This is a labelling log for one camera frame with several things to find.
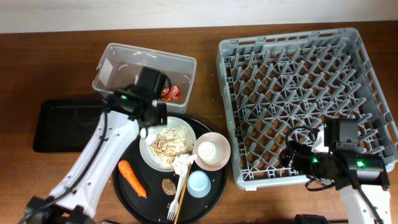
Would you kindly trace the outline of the red wrapper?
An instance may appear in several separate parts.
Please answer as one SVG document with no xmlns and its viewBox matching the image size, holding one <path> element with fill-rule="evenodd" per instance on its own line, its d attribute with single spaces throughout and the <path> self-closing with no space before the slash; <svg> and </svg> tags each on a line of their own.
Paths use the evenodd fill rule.
<svg viewBox="0 0 398 224">
<path fill-rule="evenodd" d="M 165 88 L 161 94 L 161 100 L 168 102 L 171 100 L 178 100 L 181 98 L 181 90 L 179 86 L 173 86 L 171 88 Z"/>
</svg>

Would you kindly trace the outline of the rice and food scraps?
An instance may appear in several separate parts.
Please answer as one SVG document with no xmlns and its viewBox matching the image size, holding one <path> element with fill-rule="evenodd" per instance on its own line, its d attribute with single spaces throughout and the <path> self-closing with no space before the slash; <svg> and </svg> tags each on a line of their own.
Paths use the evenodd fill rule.
<svg viewBox="0 0 398 224">
<path fill-rule="evenodd" d="M 161 166 L 169 167 L 177 156 L 192 153 L 193 138 L 183 126 L 165 128 L 156 135 L 149 148 Z"/>
</svg>

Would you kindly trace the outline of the white tissue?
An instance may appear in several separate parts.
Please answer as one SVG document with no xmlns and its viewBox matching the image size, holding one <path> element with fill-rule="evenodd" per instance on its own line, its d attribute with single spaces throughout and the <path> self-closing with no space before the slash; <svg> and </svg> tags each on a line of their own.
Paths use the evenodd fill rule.
<svg viewBox="0 0 398 224">
<path fill-rule="evenodd" d="M 172 163 L 175 173 L 181 177 L 185 177 L 187 175 L 189 166 L 193 164 L 196 158 L 197 155 L 195 154 L 181 154 L 177 156 Z"/>
</svg>

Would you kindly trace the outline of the orange carrot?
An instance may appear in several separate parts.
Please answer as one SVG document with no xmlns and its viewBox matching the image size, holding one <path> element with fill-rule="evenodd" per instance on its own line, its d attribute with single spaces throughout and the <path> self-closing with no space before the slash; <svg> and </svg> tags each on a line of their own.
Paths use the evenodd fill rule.
<svg viewBox="0 0 398 224">
<path fill-rule="evenodd" d="M 135 173 L 133 172 L 130 164 L 126 160 L 118 162 L 118 169 L 121 175 L 127 180 L 130 186 L 134 189 L 139 197 L 147 197 L 146 190 L 143 188 Z"/>
</svg>

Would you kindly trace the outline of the pink bowl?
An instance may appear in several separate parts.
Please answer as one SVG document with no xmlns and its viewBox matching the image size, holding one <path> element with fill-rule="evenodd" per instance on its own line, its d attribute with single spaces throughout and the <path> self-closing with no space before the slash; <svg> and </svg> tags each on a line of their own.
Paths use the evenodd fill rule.
<svg viewBox="0 0 398 224">
<path fill-rule="evenodd" d="M 216 161 L 207 164 L 198 155 L 198 146 L 204 141 L 211 141 L 216 146 Z M 199 167 L 207 171 L 216 171 L 223 168 L 229 161 L 231 147 L 228 140 L 220 133 L 210 132 L 201 135 L 194 144 L 193 154 L 197 155 L 195 162 Z"/>
</svg>

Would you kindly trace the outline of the brown cookie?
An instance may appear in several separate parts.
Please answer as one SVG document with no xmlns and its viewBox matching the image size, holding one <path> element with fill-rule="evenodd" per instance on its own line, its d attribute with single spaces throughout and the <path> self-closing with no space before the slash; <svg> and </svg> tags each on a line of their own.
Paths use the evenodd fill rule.
<svg viewBox="0 0 398 224">
<path fill-rule="evenodd" d="M 161 186 L 166 195 L 172 196 L 176 194 L 177 188 L 171 179 L 163 179 Z"/>
</svg>

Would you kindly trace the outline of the wooden chopstick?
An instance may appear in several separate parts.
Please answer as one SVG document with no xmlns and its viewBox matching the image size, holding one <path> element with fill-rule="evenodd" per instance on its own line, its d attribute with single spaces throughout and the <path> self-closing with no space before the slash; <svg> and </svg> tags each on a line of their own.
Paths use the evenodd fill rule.
<svg viewBox="0 0 398 224">
<path fill-rule="evenodd" d="M 179 201 L 178 201 L 179 207 L 178 207 L 178 210 L 177 210 L 177 212 L 176 212 L 174 224 L 177 224 L 177 223 L 178 223 L 178 217 L 179 217 L 179 215 L 180 215 L 180 210 L 181 210 L 181 208 L 182 208 L 183 198 L 184 198 L 185 191 L 186 191 L 186 188 L 187 188 L 188 177 L 189 177 L 189 175 L 190 175 L 191 168 L 192 168 L 192 164 L 189 165 L 188 172 L 187 172 L 187 176 L 186 176 L 186 178 L 185 178 L 184 186 L 183 186 L 183 189 L 182 189 L 182 193 L 181 193 L 181 196 L 180 196 Z"/>
</svg>

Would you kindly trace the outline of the light blue cup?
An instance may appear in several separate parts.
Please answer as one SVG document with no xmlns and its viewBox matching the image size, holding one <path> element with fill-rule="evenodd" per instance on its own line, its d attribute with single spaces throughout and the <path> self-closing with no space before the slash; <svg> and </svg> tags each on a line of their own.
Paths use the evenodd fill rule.
<svg viewBox="0 0 398 224">
<path fill-rule="evenodd" d="M 209 177 L 200 170 L 192 172 L 188 178 L 187 190 L 192 197 L 205 197 L 211 190 L 211 182 Z"/>
</svg>

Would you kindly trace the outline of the white plastic fork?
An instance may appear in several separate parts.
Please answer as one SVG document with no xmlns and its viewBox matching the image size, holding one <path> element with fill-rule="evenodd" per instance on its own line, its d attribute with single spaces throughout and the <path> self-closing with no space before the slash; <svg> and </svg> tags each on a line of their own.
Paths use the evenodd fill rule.
<svg viewBox="0 0 398 224">
<path fill-rule="evenodd" d="M 167 219 L 170 221 L 174 221 L 175 217 L 177 215 L 177 211 L 179 208 L 178 201 L 179 201 L 180 195 L 182 193 L 182 189 L 185 184 L 185 180 L 186 180 L 185 176 L 181 175 L 179 177 L 176 194 L 175 194 L 173 201 L 170 203 L 170 207 L 169 207 L 168 214 L 167 214 Z"/>
</svg>

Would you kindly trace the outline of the white cup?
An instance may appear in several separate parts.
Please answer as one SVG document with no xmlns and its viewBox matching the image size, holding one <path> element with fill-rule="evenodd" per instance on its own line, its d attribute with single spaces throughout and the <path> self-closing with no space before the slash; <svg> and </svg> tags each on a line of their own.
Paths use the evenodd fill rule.
<svg viewBox="0 0 398 224">
<path fill-rule="evenodd" d="M 198 155 L 207 164 L 216 161 L 216 146 L 211 141 L 204 141 L 198 146 Z"/>
</svg>

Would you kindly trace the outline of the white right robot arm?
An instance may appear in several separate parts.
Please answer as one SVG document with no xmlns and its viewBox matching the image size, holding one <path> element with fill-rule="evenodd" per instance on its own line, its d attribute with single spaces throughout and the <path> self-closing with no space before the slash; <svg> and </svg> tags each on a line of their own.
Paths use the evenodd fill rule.
<svg viewBox="0 0 398 224">
<path fill-rule="evenodd" d="M 354 119 L 329 119 L 322 128 L 304 128 L 327 150 L 291 140 L 285 135 L 282 166 L 291 166 L 308 178 L 305 188 L 317 183 L 319 191 L 334 188 L 340 194 L 349 223 L 391 223 L 389 179 L 381 156 L 360 151 Z"/>
</svg>

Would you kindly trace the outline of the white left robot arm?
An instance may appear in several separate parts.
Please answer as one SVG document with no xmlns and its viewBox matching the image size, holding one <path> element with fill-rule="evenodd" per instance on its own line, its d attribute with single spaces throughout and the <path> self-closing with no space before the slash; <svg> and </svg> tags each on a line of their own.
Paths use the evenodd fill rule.
<svg viewBox="0 0 398 224">
<path fill-rule="evenodd" d="M 93 223 L 101 193 L 124 151 L 142 128 L 165 125 L 161 90 L 116 90 L 103 103 L 99 123 L 63 180 L 46 199 L 32 197 L 21 223 Z"/>
</svg>

